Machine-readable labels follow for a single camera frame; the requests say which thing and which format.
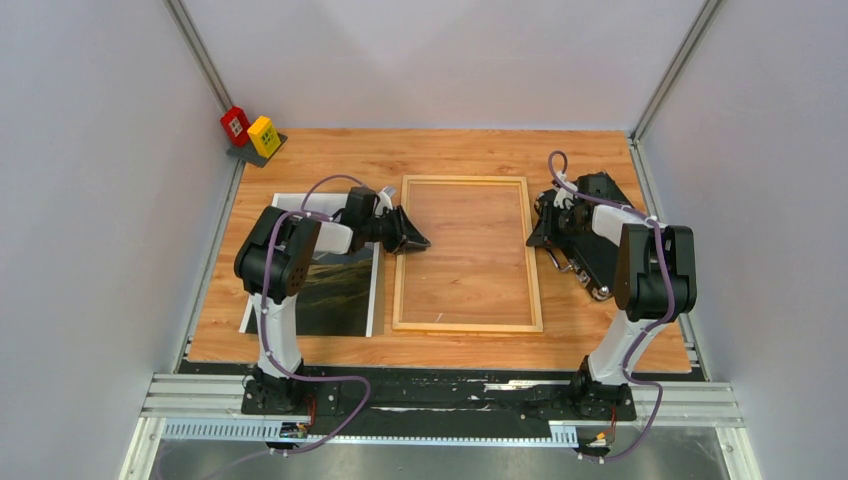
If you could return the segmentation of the landscape photo print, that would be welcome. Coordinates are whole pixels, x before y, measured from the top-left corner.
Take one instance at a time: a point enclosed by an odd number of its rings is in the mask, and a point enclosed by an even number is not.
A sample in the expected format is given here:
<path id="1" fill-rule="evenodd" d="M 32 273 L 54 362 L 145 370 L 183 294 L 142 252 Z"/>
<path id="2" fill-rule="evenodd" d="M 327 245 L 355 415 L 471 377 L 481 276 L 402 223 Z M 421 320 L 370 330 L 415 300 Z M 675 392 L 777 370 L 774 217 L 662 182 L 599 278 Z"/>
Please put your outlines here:
<path id="1" fill-rule="evenodd" d="M 240 248 L 234 272 L 248 295 L 262 292 L 268 244 L 281 214 L 264 209 Z M 315 251 L 296 304 L 300 336 L 376 337 L 385 331 L 382 246 L 353 254 Z"/>

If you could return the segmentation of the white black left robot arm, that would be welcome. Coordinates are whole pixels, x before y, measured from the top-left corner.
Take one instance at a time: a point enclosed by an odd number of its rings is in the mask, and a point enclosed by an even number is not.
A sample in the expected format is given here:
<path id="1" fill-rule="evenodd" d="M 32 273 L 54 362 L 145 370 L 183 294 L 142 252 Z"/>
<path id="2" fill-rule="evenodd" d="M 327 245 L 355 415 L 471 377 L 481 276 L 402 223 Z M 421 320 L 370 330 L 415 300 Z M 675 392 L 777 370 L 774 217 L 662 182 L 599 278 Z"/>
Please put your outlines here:
<path id="1" fill-rule="evenodd" d="M 315 254 L 352 255 L 381 244 L 394 255 L 427 250 L 430 241 L 392 203 L 393 189 L 354 186 L 345 196 L 308 206 L 310 196 L 266 207 L 238 251 L 234 273 L 256 315 L 259 359 L 244 387 L 248 415 L 289 414 L 305 403 L 307 377 L 296 306 Z"/>

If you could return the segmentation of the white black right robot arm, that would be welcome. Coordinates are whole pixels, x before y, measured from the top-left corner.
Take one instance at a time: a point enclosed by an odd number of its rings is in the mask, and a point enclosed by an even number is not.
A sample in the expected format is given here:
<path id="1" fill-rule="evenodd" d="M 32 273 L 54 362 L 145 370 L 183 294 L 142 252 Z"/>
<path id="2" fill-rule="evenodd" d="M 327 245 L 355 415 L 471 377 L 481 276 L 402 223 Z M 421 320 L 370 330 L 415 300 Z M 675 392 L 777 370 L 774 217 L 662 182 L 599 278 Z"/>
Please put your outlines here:
<path id="1" fill-rule="evenodd" d="M 599 346 L 582 361 L 566 398 L 596 417 L 628 400 L 632 371 L 652 339 L 696 302 L 694 233 L 639 211 L 606 173 L 569 182 L 554 176 L 534 204 L 526 244 L 571 271 L 596 301 L 617 312 Z"/>

